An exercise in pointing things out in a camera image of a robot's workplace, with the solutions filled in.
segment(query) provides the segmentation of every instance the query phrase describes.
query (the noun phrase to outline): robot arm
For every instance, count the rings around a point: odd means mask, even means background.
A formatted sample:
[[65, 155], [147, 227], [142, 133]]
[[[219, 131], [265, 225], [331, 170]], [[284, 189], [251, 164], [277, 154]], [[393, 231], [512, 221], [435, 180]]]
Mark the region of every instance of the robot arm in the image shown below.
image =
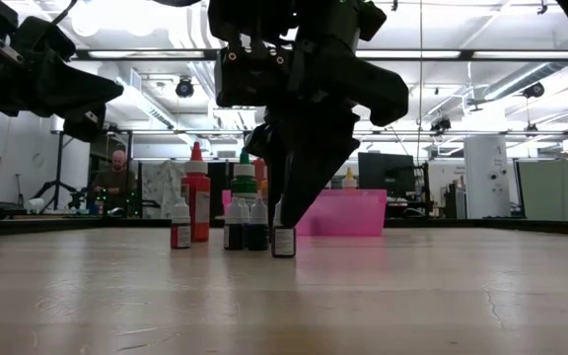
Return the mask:
[[[269, 221], [281, 196], [280, 221], [294, 226], [359, 147], [352, 108], [368, 107], [379, 126], [407, 113], [399, 75], [355, 55], [387, 17], [364, 0], [211, 0], [208, 15], [212, 35], [229, 44], [216, 63], [217, 104], [266, 106], [245, 148], [267, 164]], [[293, 43], [281, 39], [292, 29]]]
[[64, 15], [52, 23], [28, 17], [18, 26], [17, 13], [0, 1], [0, 111], [57, 114], [65, 133], [91, 142], [102, 131], [105, 103], [123, 89], [65, 64], [76, 47], [57, 26]]

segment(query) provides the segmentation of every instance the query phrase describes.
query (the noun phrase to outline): man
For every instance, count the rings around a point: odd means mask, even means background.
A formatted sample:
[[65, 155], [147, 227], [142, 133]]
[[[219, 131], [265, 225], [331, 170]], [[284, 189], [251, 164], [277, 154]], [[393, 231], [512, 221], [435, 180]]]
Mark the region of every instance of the man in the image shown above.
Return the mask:
[[[126, 177], [128, 177], [128, 187], [126, 186]], [[126, 153], [122, 150], [113, 152], [111, 168], [98, 173], [92, 184], [96, 196], [100, 195], [103, 189], [106, 189], [104, 207], [106, 211], [115, 207], [124, 208], [126, 198], [131, 191], [135, 190], [135, 186], [135, 174], [126, 170]]]

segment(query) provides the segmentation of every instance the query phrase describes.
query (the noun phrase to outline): wooden table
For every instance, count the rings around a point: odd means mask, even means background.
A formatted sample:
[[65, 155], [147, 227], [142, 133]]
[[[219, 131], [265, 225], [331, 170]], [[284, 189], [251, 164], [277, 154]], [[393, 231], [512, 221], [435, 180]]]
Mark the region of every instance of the wooden table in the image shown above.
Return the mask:
[[0, 237], [0, 354], [568, 354], [568, 237], [387, 230], [273, 259], [220, 232]]

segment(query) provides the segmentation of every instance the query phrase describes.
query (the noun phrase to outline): dark liquid bottle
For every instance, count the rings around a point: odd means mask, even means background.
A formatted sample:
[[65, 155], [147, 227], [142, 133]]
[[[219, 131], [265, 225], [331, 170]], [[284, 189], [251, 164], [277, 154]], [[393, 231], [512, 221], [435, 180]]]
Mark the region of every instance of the dark liquid bottle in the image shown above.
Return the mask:
[[239, 199], [234, 197], [232, 204], [227, 207], [227, 215], [225, 216], [225, 250], [242, 250], [244, 248], [244, 232], [241, 206]]
[[273, 257], [295, 257], [297, 253], [297, 231], [284, 228], [280, 222], [282, 200], [275, 205], [275, 220], [270, 231], [271, 255]]
[[245, 244], [249, 250], [268, 250], [268, 241], [269, 230], [266, 206], [262, 202], [262, 198], [258, 197], [251, 208]]

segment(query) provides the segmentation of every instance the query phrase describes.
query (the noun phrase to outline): green bottle cap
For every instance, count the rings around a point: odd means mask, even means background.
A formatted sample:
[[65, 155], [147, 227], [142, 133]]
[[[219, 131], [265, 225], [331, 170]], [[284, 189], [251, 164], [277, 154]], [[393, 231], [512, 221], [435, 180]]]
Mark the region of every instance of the green bottle cap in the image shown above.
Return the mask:
[[249, 153], [247, 152], [241, 153], [241, 164], [249, 164]]

